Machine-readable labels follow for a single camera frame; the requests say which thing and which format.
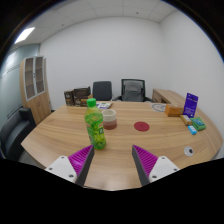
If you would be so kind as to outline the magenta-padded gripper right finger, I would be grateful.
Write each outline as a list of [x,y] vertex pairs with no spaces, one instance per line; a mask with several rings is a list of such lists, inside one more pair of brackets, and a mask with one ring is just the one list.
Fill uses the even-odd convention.
[[179,168],[166,156],[157,157],[136,145],[132,146],[132,156],[142,186],[179,171]]

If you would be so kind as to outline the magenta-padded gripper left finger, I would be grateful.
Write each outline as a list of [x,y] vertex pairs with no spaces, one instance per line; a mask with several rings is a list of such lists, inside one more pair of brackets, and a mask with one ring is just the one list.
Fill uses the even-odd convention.
[[93,157],[94,146],[90,145],[78,150],[69,157],[65,155],[59,156],[46,168],[46,171],[79,186],[83,186]]

